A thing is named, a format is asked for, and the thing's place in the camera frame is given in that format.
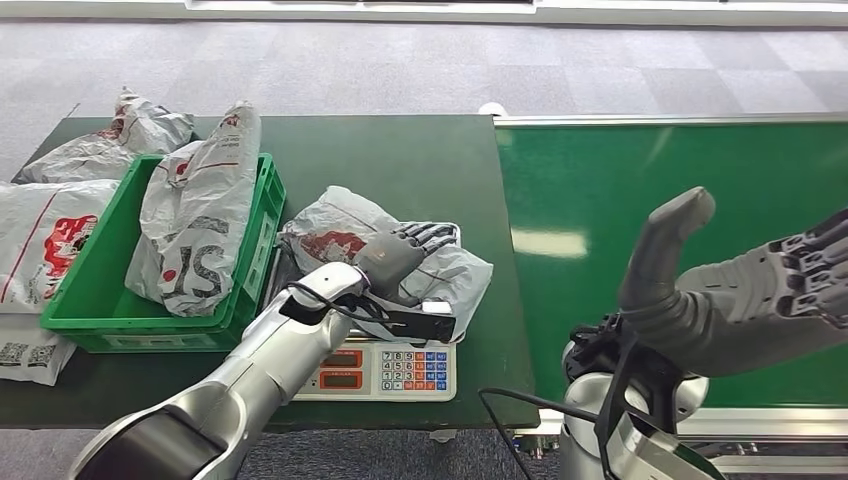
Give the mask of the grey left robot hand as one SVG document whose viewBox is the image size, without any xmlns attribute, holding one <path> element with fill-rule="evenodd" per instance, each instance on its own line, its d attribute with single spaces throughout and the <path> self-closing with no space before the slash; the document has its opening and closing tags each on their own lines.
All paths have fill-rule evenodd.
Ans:
<svg viewBox="0 0 848 480">
<path fill-rule="evenodd" d="M 457 242 L 457 228 L 448 223 L 408 222 L 376 234 L 355 255 L 354 265 L 367 277 L 370 292 L 383 300 L 415 307 L 421 301 L 402 294 L 401 283 L 443 246 Z"/>
</svg>

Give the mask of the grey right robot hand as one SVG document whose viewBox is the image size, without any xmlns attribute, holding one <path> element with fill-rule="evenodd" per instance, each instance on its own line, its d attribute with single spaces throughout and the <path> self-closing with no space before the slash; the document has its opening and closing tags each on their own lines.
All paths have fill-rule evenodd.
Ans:
<svg viewBox="0 0 848 480">
<path fill-rule="evenodd" d="M 717 263 L 677 272 L 715 200 L 694 187 L 653 210 L 618 292 L 625 321 L 678 368 L 722 377 L 847 341 L 847 211 Z"/>
</svg>

